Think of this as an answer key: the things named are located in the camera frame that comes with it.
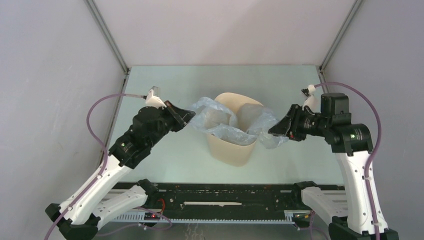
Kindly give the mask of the blue plastic trash bag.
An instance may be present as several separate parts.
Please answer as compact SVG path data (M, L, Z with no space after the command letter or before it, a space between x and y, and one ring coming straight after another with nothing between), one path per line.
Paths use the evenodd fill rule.
M266 149L275 149L289 140L268 133L279 120L270 108L260 104L243 103L233 111L218 101L201 97L188 109L195 112L189 126L228 143L248 146L259 141Z

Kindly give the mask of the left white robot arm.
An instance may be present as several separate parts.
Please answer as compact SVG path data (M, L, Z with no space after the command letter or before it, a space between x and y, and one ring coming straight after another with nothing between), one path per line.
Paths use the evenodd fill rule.
M141 108L83 186L61 204L51 203L46 208L46 214L63 237L91 240L105 224L130 209L156 206L159 190L148 179L139 180L118 196L106 201L103 198L150 155L165 135L182 130L195 115L194 111L178 108L169 101Z

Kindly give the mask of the beige trash bin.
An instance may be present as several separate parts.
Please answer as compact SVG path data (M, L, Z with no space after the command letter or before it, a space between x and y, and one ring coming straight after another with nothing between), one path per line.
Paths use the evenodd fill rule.
M255 99L232 92L224 92L218 95L215 101L223 104L235 114L245 104L262 105L262 103ZM254 140L249 145L237 145L219 139L211 134L207 134L206 139L213 158L235 167L244 166L248 162L257 142Z

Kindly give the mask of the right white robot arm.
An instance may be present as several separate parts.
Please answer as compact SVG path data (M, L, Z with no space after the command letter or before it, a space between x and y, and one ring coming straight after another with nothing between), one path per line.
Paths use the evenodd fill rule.
M373 166L368 162L376 147L369 128L353 124L349 98L343 93L321 95L320 112L308 105L291 105L285 117L271 127L269 134L303 141L308 135L324 138L339 164L347 208L333 203L323 191L310 182L300 184L291 194L297 209L306 206L327 224L332 240L397 240L399 234L390 229L380 208L374 182Z

